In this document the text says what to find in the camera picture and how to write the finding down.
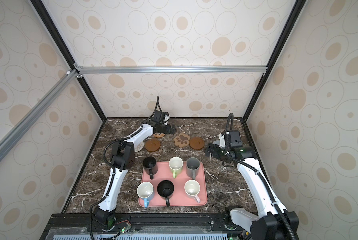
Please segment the cork paw print coaster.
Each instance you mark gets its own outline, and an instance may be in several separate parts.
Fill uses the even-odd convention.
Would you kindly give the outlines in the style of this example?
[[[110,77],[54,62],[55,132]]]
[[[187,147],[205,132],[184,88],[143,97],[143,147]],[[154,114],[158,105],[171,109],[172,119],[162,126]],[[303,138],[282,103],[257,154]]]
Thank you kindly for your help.
[[[178,136],[174,137],[174,144],[179,148],[183,148],[190,144],[190,139],[190,136],[180,133]]]

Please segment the white grey round coaster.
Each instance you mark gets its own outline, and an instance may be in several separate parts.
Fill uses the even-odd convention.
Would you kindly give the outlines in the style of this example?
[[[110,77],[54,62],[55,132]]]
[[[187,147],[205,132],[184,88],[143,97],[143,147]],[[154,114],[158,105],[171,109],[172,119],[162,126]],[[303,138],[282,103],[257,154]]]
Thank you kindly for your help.
[[[135,152],[139,152],[144,148],[144,142],[141,142],[140,144],[136,145],[134,150]]]

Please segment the brown wooden round coaster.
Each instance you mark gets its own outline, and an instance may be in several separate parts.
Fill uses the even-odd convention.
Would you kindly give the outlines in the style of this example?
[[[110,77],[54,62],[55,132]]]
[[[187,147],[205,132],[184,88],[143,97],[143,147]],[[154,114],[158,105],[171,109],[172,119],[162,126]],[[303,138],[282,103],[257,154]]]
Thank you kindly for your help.
[[[194,150],[201,150],[205,146],[204,139],[200,137],[193,137],[189,141],[190,147]]]

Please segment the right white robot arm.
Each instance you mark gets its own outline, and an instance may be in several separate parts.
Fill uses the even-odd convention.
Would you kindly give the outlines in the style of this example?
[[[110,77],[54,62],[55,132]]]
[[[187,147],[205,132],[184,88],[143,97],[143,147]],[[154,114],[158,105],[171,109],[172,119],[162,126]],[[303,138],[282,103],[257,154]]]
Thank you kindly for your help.
[[[255,201],[258,213],[252,214],[242,207],[227,208],[228,224],[246,230],[253,240],[297,240],[299,218],[289,212],[276,196],[261,170],[255,151],[244,145],[220,148],[209,144],[205,156],[233,163],[245,179]]]

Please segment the grey mug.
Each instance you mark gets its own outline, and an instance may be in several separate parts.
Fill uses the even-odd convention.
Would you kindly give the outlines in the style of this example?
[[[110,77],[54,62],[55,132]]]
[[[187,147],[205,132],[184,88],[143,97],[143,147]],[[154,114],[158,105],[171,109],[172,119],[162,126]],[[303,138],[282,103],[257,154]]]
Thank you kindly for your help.
[[[196,176],[199,173],[201,162],[199,159],[191,157],[186,161],[186,174],[188,177],[196,180]]]

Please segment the woven rattan coaster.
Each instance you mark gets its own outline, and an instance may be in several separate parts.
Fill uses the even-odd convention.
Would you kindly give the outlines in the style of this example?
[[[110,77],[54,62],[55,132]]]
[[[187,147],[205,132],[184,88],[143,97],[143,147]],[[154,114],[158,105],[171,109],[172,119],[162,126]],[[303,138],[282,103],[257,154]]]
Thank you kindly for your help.
[[[154,136],[155,138],[162,138],[162,137],[165,136],[165,134],[163,134],[163,133],[155,133],[155,134],[153,134],[153,136]]]

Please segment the small brown wooden coaster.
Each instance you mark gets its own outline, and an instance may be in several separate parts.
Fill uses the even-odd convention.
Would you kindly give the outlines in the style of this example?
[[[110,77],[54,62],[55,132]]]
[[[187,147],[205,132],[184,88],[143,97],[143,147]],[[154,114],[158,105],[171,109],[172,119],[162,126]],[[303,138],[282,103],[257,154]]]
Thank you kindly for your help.
[[[145,143],[145,149],[148,152],[156,152],[157,150],[160,149],[160,146],[161,146],[161,143],[157,139],[151,139],[151,140],[146,141],[146,143]]]

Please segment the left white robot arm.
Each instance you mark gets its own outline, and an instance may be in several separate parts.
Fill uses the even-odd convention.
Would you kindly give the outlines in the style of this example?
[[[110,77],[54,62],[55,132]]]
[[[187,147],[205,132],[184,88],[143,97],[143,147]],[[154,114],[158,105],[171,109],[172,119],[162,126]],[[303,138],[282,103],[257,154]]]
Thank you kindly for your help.
[[[176,126],[171,124],[143,123],[130,135],[109,143],[103,151],[103,160],[110,167],[110,176],[102,199],[90,207],[90,217],[109,227],[123,180],[135,163],[135,146],[153,134],[174,135]]]

